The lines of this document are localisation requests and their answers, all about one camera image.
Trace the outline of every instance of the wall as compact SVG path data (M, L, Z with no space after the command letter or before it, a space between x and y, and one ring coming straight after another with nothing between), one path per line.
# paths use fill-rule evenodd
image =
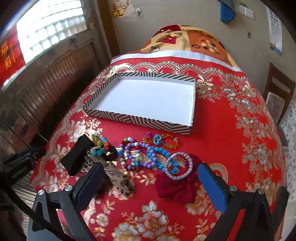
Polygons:
M283 54L279 56L269 47L265 5L260 0L243 2L254 11L255 20L237 13L230 23L224 24L220 21L218 0L131 0L133 7L141 8L141 16L133 12L113 18L120 52L140 49L160 28L181 23L201 27L215 35L261 93L269 62L296 81L296 43L287 29L282 24Z

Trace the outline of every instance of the window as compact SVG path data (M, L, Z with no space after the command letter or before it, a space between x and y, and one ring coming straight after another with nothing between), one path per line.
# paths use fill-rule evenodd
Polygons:
M80 0L39 0L17 23L25 63L86 29Z

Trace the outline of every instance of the calendar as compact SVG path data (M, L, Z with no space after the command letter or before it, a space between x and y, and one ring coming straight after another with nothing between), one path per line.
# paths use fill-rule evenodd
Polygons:
M266 10L269 25L270 48L281 55L283 49L281 21L268 7L266 7Z

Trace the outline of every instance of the blue cloth hanging on wall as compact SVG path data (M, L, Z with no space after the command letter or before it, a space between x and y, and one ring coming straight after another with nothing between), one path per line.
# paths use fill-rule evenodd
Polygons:
M220 19L223 23L229 23L235 17L233 0L220 1Z

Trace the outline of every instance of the chair backrest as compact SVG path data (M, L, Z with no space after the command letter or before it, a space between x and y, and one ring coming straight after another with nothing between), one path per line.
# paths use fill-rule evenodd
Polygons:
M273 83L272 78L277 79L279 82L281 82L287 88L289 88L290 93L281 89L275 83ZM263 94L263 99L266 101L268 92L272 92L285 100L285 105L283 107L283 111L281 113L278 123L282 120L286 110L288 109L289 103L293 97L295 85L296 85L296 83L294 81L289 79L284 73L282 73L280 70L278 70L276 67L274 67L273 63L270 62L268 78L267 78L267 83L265 86L265 91Z

